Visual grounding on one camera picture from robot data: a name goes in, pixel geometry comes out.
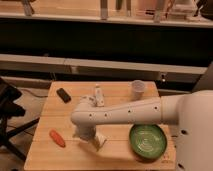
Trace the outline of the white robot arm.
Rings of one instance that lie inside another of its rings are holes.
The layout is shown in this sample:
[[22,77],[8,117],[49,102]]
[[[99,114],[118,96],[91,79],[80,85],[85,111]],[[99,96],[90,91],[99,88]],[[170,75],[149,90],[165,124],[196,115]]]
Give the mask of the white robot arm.
[[71,122],[83,140],[105,124],[178,125],[176,171],[213,171],[213,90],[153,97],[123,104],[96,107],[84,96],[71,113]]

